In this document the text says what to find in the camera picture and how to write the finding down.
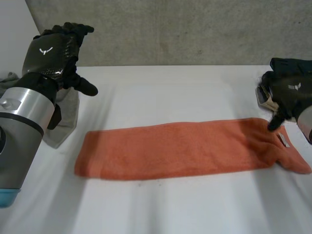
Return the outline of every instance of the white table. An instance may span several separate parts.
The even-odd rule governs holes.
[[[80,67],[96,97],[80,95],[78,125],[57,149],[41,144],[1,234],[311,234],[312,175],[265,170],[149,181],[74,175],[87,131],[177,121],[269,119],[254,89],[269,66]],[[289,137],[312,166],[294,123]]]

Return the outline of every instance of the gray cloth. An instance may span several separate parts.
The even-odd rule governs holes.
[[[19,80],[19,77],[13,72],[10,72],[7,77],[0,78],[0,97],[2,97],[5,90],[11,88],[17,80]],[[62,120],[55,129],[47,129],[43,136],[44,142],[55,149],[57,149],[76,128],[79,110],[78,91],[73,88],[58,91],[56,103],[60,107]]]

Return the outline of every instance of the folded towel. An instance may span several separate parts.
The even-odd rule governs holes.
[[[178,122],[88,132],[75,174],[117,180],[199,176],[271,167],[308,174],[285,128],[260,118]]]

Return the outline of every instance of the white logo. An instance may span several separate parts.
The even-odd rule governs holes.
[[[53,47],[51,47],[50,49],[48,50],[42,50],[41,48],[39,49],[41,53],[43,53],[43,55],[45,55],[46,53],[48,53],[50,50],[52,50]]]
[[[288,85],[288,88],[289,88],[289,89],[298,90],[298,89],[300,89],[300,87],[301,87],[301,83],[299,83],[298,85]]]

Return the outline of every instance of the black glove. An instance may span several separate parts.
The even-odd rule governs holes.
[[[276,115],[268,125],[276,130],[286,119],[295,117],[312,105],[312,61],[273,58],[273,71],[262,76],[259,85],[270,92],[272,101],[279,105]]]
[[[22,75],[40,73],[53,79],[58,90],[74,89],[95,96],[98,89],[76,73],[79,48],[83,38],[94,31],[93,27],[66,22],[44,30],[31,42],[24,61]]]

